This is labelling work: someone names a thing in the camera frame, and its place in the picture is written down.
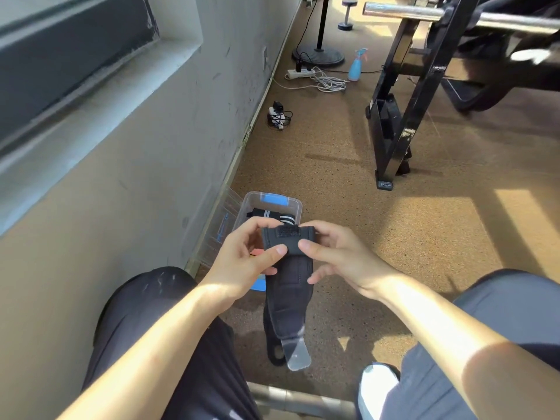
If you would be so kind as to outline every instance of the cork floor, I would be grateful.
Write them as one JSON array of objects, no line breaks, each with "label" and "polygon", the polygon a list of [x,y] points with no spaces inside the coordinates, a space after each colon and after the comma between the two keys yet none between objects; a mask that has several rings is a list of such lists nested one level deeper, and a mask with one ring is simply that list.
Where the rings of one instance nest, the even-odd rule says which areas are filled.
[{"label": "cork floor", "polygon": [[[361,16],[364,1],[352,10],[354,30],[343,32],[337,23],[344,8],[331,0],[325,44],[344,51],[341,70],[348,70],[358,48],[369,49],[363,70],[378,70],[398,27],[397,20]],[[316,39],[321,2],[304,41]],[[300,9],[277,69],[276,80],[286,87],[297,85],[284,74],[293,68],[290,51],[309,12]],[[415,44],[423,44],[421,34]],[[242,196],[256,190],[300,199],[302,220],[352,227],[383,258],[448,299],[503,267],[560,281],[560,95],[518,89],[494,108],[465,117],[439,91],[412,142],[411,173],[397,177],[387,192],[375,187],[364,117],[378,76],[362,74],[334,94],[273,83],[233,189]],[[404,77],[396,83],[401,110],[412,90]],[[274,100],[293,111],[281,132],[267,126]],[[248,381],[354,400],[368,363],[400,366],[415,344],[387,308],[332,277],[315,286],[307,311],[311,367],[290,372],[267,360],[263,303],[263,293],[249,292],[224,315]]]}]

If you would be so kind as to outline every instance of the spray bottle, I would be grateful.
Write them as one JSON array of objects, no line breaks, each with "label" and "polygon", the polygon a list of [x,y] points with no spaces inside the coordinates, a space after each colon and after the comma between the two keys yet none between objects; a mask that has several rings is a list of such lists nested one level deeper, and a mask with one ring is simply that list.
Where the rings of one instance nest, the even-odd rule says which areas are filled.
[{"label": "spray bottle", "polygon": [[356,58],[354,59],[352,66],[350,66],[350,71],[348,72],[348,79],[350,81],[358,81],[360,79],[360,74],[362,72],[362,58],[367,60],[367,50],[367,48],[356,50]]}]

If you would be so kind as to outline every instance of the small dumbbell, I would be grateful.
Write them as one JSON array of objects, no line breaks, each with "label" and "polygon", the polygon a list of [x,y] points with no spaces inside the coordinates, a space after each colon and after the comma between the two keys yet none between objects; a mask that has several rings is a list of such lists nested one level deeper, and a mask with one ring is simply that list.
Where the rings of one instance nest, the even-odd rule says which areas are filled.
[{"label": "small dumbbell", "polygon": [[341,31],[351,31],[354,24],[348,23],[348,17],[350,16],[350,9],[358,5],[358,0],[342,0],[342,5],[346,6],[346,17],[344,18],[344,22],[338,24],[338,29]]}]

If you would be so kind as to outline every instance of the hand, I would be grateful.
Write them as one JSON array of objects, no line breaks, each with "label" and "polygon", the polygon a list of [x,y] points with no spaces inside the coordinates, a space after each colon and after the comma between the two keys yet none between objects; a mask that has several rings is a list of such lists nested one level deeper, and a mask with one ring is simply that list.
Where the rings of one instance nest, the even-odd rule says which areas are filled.
[{"label": "hand", "polygon": [[313,226],[318,233],[318,243],[306,239],[299,241],[303,253],[317,261],[328,262],[321,265],[307,279],[315,284],[327,275],[340,275],[361,295],[377,299],[376,284],[390,276],[401,273],[374,254],[352,230],[325,221],[311,221],[300,227]]},{"label": "hand", "polygon": [[253,217],[223,242],[212,268],[200,282],[200,286],[210,286],[217,293],[223,311],[251,289],[259,274],[276,274],[272,265],[288,252],[286,245],[271,247],[259,256],[250,253],[255,248],[262,248],[261,228],[279,225],[282,223],[276,219]]}]

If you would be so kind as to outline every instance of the white sneaker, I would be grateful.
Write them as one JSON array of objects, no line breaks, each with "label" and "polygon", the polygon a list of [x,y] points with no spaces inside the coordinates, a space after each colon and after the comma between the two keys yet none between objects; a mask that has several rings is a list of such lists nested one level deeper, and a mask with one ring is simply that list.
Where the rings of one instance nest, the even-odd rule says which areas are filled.
[{"label": "white sneaker", "polygon": [[380,420],[389,392],[399,379],[386,364],[374,362],[363,370],[358,391],[358,410],[363,420]]}]

